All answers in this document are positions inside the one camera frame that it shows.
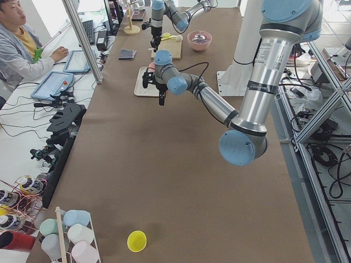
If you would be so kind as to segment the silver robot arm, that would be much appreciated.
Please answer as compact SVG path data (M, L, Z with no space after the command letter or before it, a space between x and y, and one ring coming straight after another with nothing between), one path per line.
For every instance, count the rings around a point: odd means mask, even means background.
M177 29L185 31L192 18L208 13L214 1L198 1L179 12L173 1L154 1L151 10L151 45L154 49L153 79L158 88L180 95L190 91L207 110L224 124L219 140L222 157L233 165L247 165L267 149L265 120L281 76L297 43L320 36L322 1L249 1L246 6L235 54L248 58L244 99L239 110L218 95L200 75L180 72L169 51L159 50L163 18L168 17Z
M164 16L170 19L172 25L180 33L183 33L187 30L194 17L208 13L212 8L217 6L218 1L197 1L197 4L181 12L176 8L174 1L153 1L151 5L151 18L143 22L141 29L146 30L147 28L151 28L152 40L150 44L155 53L161 44Z

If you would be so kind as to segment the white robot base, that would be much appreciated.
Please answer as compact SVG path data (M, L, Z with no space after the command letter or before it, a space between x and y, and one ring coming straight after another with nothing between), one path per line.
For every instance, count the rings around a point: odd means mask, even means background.
M250 79L254 55L259 48L259 29L263 20L262 2L247 1L242 13L242 24L236 43L233 63L226 71L217 72L218 90L221 96L243 96Z

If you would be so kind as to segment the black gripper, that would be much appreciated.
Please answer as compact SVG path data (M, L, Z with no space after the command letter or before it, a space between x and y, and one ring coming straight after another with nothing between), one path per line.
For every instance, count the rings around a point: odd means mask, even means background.
M153 39L150 41L153 52L158 51L158 47L159 47L160 43L161 43L161 36L153 37Z
M158 104L160 106L164 106L165 105L166 92L168 90L167 85L156 82L155 86L156 86L156 89L158 90Z

